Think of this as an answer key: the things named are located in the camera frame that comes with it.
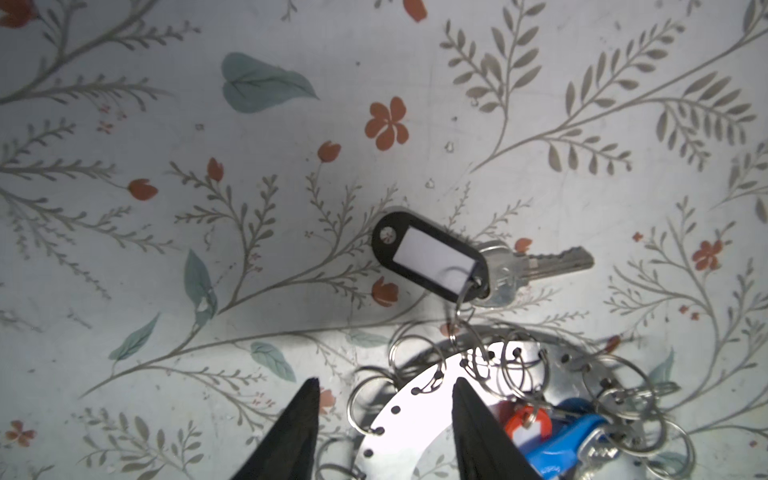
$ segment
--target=bunch of keys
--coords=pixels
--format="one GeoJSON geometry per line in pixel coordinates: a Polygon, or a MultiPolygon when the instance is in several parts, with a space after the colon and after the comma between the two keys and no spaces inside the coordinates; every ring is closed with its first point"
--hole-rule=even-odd
{"type": "Polygon", "coordinates": [[[408,212],[385,215],[373,229],[371,245],[384,267],[449,302],[485,309],[510,306],[518,290],[532,280],[594,265],[582,247],[530,256],[494,240],[475,249],[408,212]]]}

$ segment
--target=round metal key holder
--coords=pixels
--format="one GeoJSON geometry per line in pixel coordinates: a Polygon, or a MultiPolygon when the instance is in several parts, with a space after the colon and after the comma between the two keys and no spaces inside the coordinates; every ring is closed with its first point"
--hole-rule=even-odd
{"type": "MultiPolygon", "coordinates": [[[[578,398],[592,404],[607,423],[582,444],[578,458],[583,459],[588,443],[598,445],[598,439],[603,451],[612,447],[623,453],[601,463],[606,473],[610,471],[605,478],[637,476],[638,465],[663,480],[680,480],[690,475],[696,461],[690,437],[666,419],[658,406],[660,396],[676,391],[677,386],[655,386],[642,370],[620,356],[605,351],[587,353],[558,337],[533,333],[504,320],[493,320],[490,327],[471,325],[474,309],[464,311],[462,297],[459,296],[448,324],[447,345],[411,334],[406,327],[390,346],[390,370],[373,369],[376,374],[355,387],[347,404],[347,419],[364,437],[353,467],[323,464],[318,467],[318,478],[324,478],[324,471],[335,471],[357,480],[410,479],[424,451],[451,425],[452,390],[458,378],[467,379],[487,406],[500,401],[531,406],[533,413],[524,423],[526,428],[537,418],[539,410],[553,419],[578,417],[556,407],[564,400],[578,398]],[[465,332],[460,337],[456,334],[459,329],[465,332]],[[429,346],[425,353],[433,353],[435,361],[420,368],[413,362],[398,367],[398,349],[403,343],[416,340],[429,346]],[[614,364],[636,373],[641,385],[623,387],[609,368],[614,364]],[[353,415],[354,406],[360,393],[375,382],[391,384],[396,394],[370,426],[362,426],[353,415]],[[651,425],[658,425],[653,434],[647,432],[651,425]],[[677,470],[654,461],[654,456],[670,441],[670,430],[678,434],[675,438],[683,439],[686,448],[686,461],[677,470]]],[[[590,465],[582,463],[574,478],[593,478],[595,474],[590,465]]]]}

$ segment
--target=black key tag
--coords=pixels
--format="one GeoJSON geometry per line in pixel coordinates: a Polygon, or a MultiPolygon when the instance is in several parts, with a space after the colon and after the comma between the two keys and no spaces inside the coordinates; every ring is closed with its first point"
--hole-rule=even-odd
{"type": "Polygon", "coordinates": [[[385,215],[373,228],[371,246],[386,268],[455,303],[487,296],[488,264],[467,243],[407,212],[385,215]]]}

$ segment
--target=orange flower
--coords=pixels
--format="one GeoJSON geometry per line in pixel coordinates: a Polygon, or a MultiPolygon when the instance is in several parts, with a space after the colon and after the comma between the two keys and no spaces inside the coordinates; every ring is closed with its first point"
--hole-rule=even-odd
{"type": "Polygon", "coordinates": [[[694,256],[692,257],[692,260],[696,262],[696,270],[704,270],[707,267],[716,270],[717,267],[720,266],[720,263],[717,261],[715,255],[722,251],[723,242],[721,240],[715,242],[714,245],[707,241],[701,242],[699,251],[694,253],[694,256]]]}
{"type": "Polygon", "coordinates": [[[147,178],[138,178],[128,184],[128,191],[136,200],[149,200],[157,195],[157,188],[149,184],[147,178]]]}
{"type": "Polygon", "coordinates": [[[384,104],[374,102],[371,104],[371,115],[373,119],[366,124],[366,136],[374,138],[386,127],[384,133],[376,138],[376,146],[381,151],[392,148],[395,144],[395,129],[397,130],[397,143],[404,144],[408,141],[409,133],[405,125],[399,123],[406,115],[406,105],[402,103],[400,97],[392,97],[389,102],[389,110],[384,104]]]}
{"type": "MultiPolygon", "coordinates": [[[[457,333],[459,332],[459,330],[460,330],[460,329],[461,329],[461,328],[459,328],[458,326],[454,326],[454,327],[453,327],[453,334],[454,334],[454,335],[455,335],[455,334],[457,334],[457,333]]],[[[440,326],[440,333],[442,333],[442,335],[443,335],[444,337],[446,337],[446,338],[451,336],[451,333],[449,332],[449,325],[448,325],[447,323],[443,323],[443,324],[440,326]]]]}
{"type": "Polygon", "coordinates": [[[21,28],[40,17],[32,0],[0,0],[0,10],[6,14],[0,18],[0,27],[21,28]]]}
{"type": "Polygon", "coordinates": [[[320,389],[320,415],[326,415],[326,408],[331,408],[336,404],[336,397],[330,390],[320,389]]]}
{"type": "Polygon", "coordinates": [[[37,435],[35,430],[25,431],[21,420],[11,422],[11,427],[13,427],[13,430],[8,430],[5,433],[5,437],[12,442],[18,442],[22,447],[29,447],[29,441],[37,435]]]}
{"type": "Polygon", "coordinates": [[[427,18],[427,9],[423,0],[402,0],[402,6],[406,7],[408,15],[411,15],[417,23],[427,18]]]}
{"type": "Polygon", "coordinates": [[[213,157],[208,161],[208,177],[217,182],[224,178],[224,166],[213,157]]]}
{"type": "Polygon", "coordinates": [[[608,341],[605,343],[605,348],[603,349],[606,353],[611,353],[614,350],[616,350],[619,345],[621,344],[621,337],[619,335],[614,335],[608,341]]]}
{"type": "Polygon", "coordinates": [[[317,149],[317,157],[321,162],[327,164],[334,161],[339,156],[340,151],[341,145],[334,144],[332,141],[328,140],[317,149]]]}
{"type": "Polygon", "coordinates": [[[531,240],[530,238],[521,238],[520,240],[515,242],[515,252],[527,253],[528,248],[531,246],[531,243],[533,243],[533,240],[531,240]]]}
{"type": "Polygon", "coordinates": [[[392,306],[397,302],[398,287],[394,283],[384,283],[384,277],[381,277],[373,284],[371,296],[373,301],[381,306],[392,306]]]}

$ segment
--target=floral pattern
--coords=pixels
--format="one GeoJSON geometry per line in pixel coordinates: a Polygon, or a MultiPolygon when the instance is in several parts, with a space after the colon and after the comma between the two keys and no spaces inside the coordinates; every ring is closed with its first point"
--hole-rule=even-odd
{"type": "MultiPolygon", "coordinates": [[[[746,66],[768,2],[371,0],[331,36],[333,5],[279,3],[0,2],[0,476],[226,476],[220,449],[245,459],[309,376],[321,439],[344,439],[353,373],[399,323],[451,334],[370,253],[404,207],[475,245],[586,247],[594,269],[473,321],[637,359],[683,387],[659,406],[694,478],[766,477],[768,105],[746,66]],[[722,442],[742,451],[703,468],[722,442]]],[[[416,478],[455,474],[429,455],[416,478]]]]}

